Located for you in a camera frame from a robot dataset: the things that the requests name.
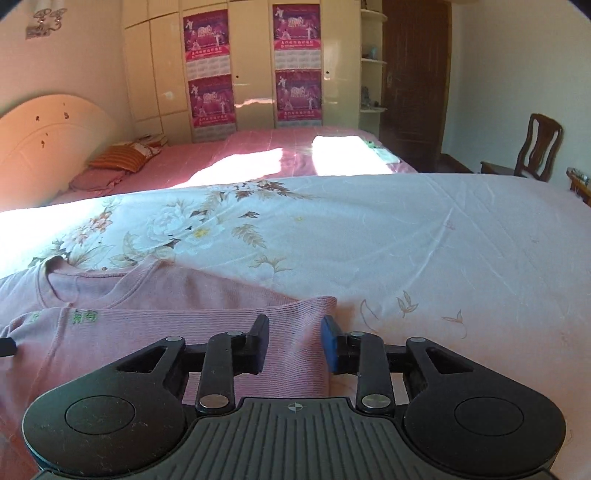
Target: white headboard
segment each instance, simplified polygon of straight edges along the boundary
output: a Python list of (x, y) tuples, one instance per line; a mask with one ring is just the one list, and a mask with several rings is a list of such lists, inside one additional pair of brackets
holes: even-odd
[(116, 123), (73, 95), (46, 95), (0, 118), (0, 212), (36, 207), (67, 188), (109, 145)]

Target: wooden chair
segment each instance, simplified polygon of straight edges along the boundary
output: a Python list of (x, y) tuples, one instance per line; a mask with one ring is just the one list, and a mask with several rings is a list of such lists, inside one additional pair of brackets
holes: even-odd
[[(534, 138), (534, 122), (538, 122), (538, 136), (535, 141), (533, 150), (531, 151), (529, 162), (525, 164), (525, 156), (529, 152), (532, 140)], [(532, 113), (530, 117), (530, 125), (527, 129), (527, 138), (525, 143), (517, 156), (517, 165), (511, 169), (502, 165), (496, 165), (494, 163), (480, 162), (482, 168), (480, 173), (489, 173), (493, 175), (514, 175), (516, 177), (531, 176), (536, 180), (548, 181), (552, 175), (552, 166), (554, 165), (554, 159), (562, 143), (564, 136), (564, 130), (562, 126), (551, 118), (542, 115), (540, 113)], [(538, 174), (544, 157), (546, 162), (542, 173)]]

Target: pink sweater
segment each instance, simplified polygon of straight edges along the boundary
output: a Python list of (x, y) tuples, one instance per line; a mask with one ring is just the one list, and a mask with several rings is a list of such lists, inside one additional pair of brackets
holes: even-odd
[[(26, 408), (42, 393), (168, 335), (205, 343), (216, 333), (271, 321), (262, 374), (236, 377), (243, 396), (326, 395), (319, 326), (333, 297), (294, 301), (264, 288), (148, 258), (124, 271), (81, 272), (60, 258), (0, 280), (1, 336), (18, 345), (0, 358), (0, 479), (36, 473), (20, 432)], [(196, 395), (191, 375), (184, 402)]]

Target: pillow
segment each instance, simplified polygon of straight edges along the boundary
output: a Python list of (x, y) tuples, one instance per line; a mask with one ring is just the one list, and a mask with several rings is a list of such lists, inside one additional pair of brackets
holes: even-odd
[(111, 168), (137, 173), (148, 160), (159, 153), (159, 148), (149, 147), (138, 142), (115, 144), (91, 160), (88, 165), (93, 168)]
[(129, 172), (109, 168), (87, 168), (70, 182), (74, 192), (109, 190), (123, 180)]

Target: chair backrest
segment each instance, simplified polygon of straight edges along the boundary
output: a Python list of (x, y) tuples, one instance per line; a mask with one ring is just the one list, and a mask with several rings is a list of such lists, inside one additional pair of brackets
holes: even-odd
[[(535, 122), (538, 124), (538, 135), (526, 165), (525, 156), (527, 155), (527, 152), (529, 152), (534, 138)], [(540, 113), (532, 113), (530, 124), (527, 128), (527, 138), (525, 139), (525, 143), (517, 157), (515, 175), (522, 177), (525, 172), (536, 180), (548, 181), (552, 175), (552, 166), (554, 165), (554, 159), (556, 158), (556, 154), (562, 143), (563, 135), (564, 130), (556, 120), (552, 120)], [(538, 173), (544, 158), (546, 159), (544, 168), (542, 173)]]

